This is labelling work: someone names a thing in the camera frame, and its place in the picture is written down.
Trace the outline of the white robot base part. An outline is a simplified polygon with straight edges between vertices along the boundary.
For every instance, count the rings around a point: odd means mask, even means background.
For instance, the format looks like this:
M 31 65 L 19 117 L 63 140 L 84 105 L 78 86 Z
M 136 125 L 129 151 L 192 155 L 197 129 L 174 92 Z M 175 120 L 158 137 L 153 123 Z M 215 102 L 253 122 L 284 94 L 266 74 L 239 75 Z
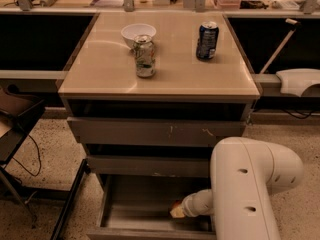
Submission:
M 297 68 L 278 71 L 276 76 L 281 81 L 280 92 L 301 97 L 310 87 L 320 84 L 320 70 Z

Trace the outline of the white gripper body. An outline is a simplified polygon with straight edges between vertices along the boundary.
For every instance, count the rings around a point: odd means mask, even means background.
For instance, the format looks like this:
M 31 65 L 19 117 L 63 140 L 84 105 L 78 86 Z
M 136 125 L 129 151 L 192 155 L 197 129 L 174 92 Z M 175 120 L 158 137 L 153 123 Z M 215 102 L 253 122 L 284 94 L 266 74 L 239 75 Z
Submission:
M 193 198 L 186 197 L 182 201 L 182 210 L 187 217 L 196 217 L 196 213 L 193 205 Z

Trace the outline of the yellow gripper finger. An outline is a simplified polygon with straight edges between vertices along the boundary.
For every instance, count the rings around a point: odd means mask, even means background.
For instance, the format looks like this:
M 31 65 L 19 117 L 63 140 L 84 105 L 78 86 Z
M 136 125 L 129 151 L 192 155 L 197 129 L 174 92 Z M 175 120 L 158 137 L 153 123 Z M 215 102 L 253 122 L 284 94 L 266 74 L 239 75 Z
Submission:
M 173 207 L 170 211 L 170 215 L 173 217 L 173 218 L 184 218 L 185 217 L 185 214 L 183 212 L 183 209 L 180 205 L 176 206 L 176 207 Z

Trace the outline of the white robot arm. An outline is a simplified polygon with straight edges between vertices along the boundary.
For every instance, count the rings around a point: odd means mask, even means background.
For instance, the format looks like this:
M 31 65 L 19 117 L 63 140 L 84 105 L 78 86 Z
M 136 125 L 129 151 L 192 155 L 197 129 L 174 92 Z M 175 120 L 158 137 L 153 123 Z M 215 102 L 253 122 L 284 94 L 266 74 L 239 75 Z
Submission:
M 270 196 L 299 185 L 303 171 L 301 158 L 283 145 L 225 138 L 212 152 L 211 187 L 175 203 L 170 214 L 211 216 L 217 240 L 281 240 Z

